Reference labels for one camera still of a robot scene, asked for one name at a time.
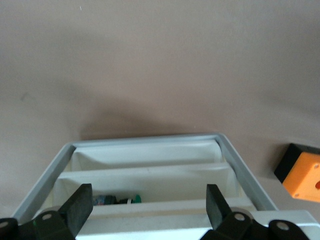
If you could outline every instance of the gray wall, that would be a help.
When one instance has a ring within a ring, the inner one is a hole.
[[[0,216],[69,141],[222,132],[281,209],[287,143],[320,147],[320,1],[0,2]]]

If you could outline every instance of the orange block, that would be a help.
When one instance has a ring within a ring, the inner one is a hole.
[[[320,203],[320,155],[301,152],[282,184],[293,198]]]

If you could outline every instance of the orange box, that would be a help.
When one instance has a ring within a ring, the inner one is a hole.
[[[295,199],[320,203],[320,149],[291,144],[274,171]]]

